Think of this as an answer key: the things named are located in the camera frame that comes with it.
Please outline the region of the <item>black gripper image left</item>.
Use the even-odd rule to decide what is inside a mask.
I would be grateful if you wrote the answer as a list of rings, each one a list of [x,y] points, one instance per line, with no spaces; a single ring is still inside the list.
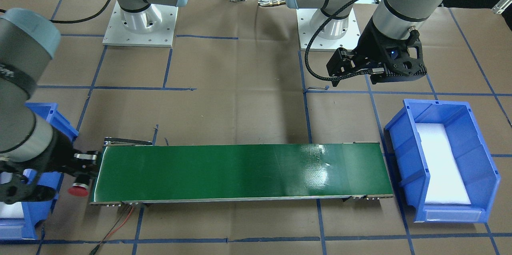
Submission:
[[[10,173],[12,177],[1,184],[0,200],[6,204],[49,201],[56,195],[56,189],[39,184],[44,173],[60,172],[75,178],[80,175],[96,178],[97,165],[76,165],[73,161],[97,163],[99,158],[100,151],[76,153],[70,139],[58,129],[53,129],[50,144],[40,155],[19,163],[1,161],[0,171]]]

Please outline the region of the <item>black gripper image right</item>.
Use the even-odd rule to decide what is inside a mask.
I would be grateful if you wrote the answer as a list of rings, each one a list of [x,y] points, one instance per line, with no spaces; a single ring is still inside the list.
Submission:
[[[371,75],[373,84],[415,81],[426,76],[419,38],[420,33],[415,27],[406,31],[404,40],[389,38],[370,20],[353,51],[340,47],[327,62],[329,75],[342,75],[333,77],[332,86],[337,87],[341,80],[360,75]],[[358,71],[355,66],[364,70]]]

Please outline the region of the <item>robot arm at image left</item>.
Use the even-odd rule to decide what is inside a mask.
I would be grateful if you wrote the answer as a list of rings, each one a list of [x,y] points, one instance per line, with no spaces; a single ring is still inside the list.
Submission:
[[[71,139],[26,106],[61,39],[57,24],[77,24],[99,16],[76,20],[49,20],[24,8],[1,11],[1,173],[10,179],[1,184],[1,201],[42,202],[52,200],[55,188],[41,185],[44,173],[59,172],[75,177],[69,193],[88,195],[91,180],[98,175],[99,152],[82,152]],[[117,0],[123,22],[132,32],[149,32],[162,22],[157,5],[182,7],[188,0]]]

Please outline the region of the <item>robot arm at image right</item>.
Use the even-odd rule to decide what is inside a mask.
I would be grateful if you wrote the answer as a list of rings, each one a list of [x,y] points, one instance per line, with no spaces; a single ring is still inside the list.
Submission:
[[[443,0],[380,0],[356,47],[338,47],[326,64],[327,76],[315,73],[309,51],[317,37],[325,38],[325,28],[334,21],[348,21],[359,0],[286,0],[291,9],[316,9],[319,23],[306,44],[305,66],[318,80],[338,86],[341,80],[370,75],[371,83],[415,81],[427,75],[419,29]]]

